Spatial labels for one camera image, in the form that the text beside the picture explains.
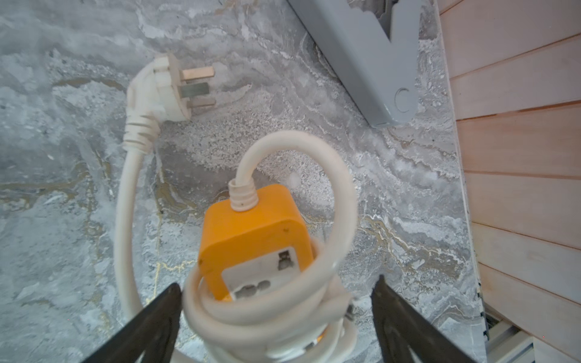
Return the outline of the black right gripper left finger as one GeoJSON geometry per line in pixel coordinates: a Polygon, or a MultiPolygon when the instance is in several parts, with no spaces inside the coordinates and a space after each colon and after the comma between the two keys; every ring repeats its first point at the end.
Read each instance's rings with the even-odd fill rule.
{"type": "Polygon", "coordinates": [[[181,288],[173,283],[83,362],[169,362],[181,312],[181,288]]]}

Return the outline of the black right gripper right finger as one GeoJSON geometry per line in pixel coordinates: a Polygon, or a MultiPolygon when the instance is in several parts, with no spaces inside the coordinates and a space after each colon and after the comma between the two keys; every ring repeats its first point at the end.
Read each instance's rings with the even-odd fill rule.
{"type": "Polygon", "coordinates": [[[389,287],[380,275],[371,294],[372,314],[384,362],[473,362],[389,287]]]}

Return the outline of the orange power strip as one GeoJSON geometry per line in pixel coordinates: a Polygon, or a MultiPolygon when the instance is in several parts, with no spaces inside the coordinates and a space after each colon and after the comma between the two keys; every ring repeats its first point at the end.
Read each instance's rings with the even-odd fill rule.
{"type": "Polygon", "coordinates": [[[279,290],[313,263],[307,226],[289,190],[269,185],[258,198],[248,211],[222,201],[206,212],[198,266],[218,301],[279,290]]]}

